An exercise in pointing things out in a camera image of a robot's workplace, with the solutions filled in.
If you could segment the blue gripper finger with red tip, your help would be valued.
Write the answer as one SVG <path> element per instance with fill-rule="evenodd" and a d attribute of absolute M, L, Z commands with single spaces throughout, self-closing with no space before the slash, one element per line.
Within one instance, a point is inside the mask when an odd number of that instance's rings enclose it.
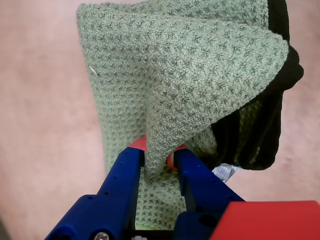
<path fill-rule="evenodd" d="M 187 147 L 178 147 L 167 159 L 177 170 L 186 211 L 179 214 L 174 240 L 208 240 L 230 202 L 243 199 L 221 181 Z"/>
<path fill-rule="evenodd" d="M 123 150 L 97 194 L 80 197 L 53 230 L 48 240 L 125 240 L 135 230 L 141 167 L 147 138 Z"/>

